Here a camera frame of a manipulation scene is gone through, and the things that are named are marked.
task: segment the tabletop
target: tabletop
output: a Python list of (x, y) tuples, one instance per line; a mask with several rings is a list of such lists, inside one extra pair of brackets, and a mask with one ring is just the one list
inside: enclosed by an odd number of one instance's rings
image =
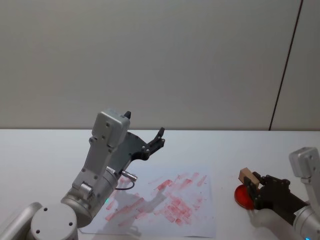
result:
[[(145, 142), (157, 133), (155, 130), (130, 132)], [(59, 203), (85, 162), (90, 136), (90, 130), (0, 130), (0, 223), (21, 206), (33, 202)], [(261, 175), (290, 180), (291, 192), (306, 201), (305, 187), (294, 177), (288, 156), (301, 147), (319, 148), (320, 132), (167, 130), (163, 137), (164, 148), (148, 161), (172, 167), (196, 164), (211, 172), (215, 239), (300, 239), (274, 212), (247, 211), (238, 206), (234, 191), (241, 184), (240, 169), (248, 167)], [(79, 232), (79, 239), (129, 238)]]

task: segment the red plate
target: red plate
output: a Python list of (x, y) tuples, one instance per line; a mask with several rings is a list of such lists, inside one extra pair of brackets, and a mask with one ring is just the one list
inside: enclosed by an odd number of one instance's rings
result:
[(235, 189), (234, 199), (241, 207), (248, 210), (254, 209), (254, 202), (250, 198), (245, 185), (242, 184)]

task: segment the wooden block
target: wooden block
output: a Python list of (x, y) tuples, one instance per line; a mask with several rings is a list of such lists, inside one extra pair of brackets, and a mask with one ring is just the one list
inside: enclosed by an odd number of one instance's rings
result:
[(246, 167), (244, 169), (240, 170), (239, 174), (239, 180), (244, 184), (245, 183), (245, 177), (249, 178), (256, 187), (259, 187), (259, 180), (255, 177), (255, 175)]

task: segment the white wall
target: white wall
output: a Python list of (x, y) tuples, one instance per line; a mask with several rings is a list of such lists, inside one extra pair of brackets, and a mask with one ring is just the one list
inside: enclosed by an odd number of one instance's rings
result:
[(267, 129), (299, 0), (2, 0), (0, 128)]
[(303, 2), (273, 130), (320, 130), (320, 1)]

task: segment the paper sheet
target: paper sheet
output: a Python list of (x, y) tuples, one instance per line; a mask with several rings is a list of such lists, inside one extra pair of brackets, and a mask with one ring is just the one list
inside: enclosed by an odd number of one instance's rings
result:
[[(166, 237), (214, 237), (210, 174), (205, 166), (161, 168), (129, 166), (135, 187), (116, 190), (82, 233)], [(131, 185), (120, 178), (118, 188)]]

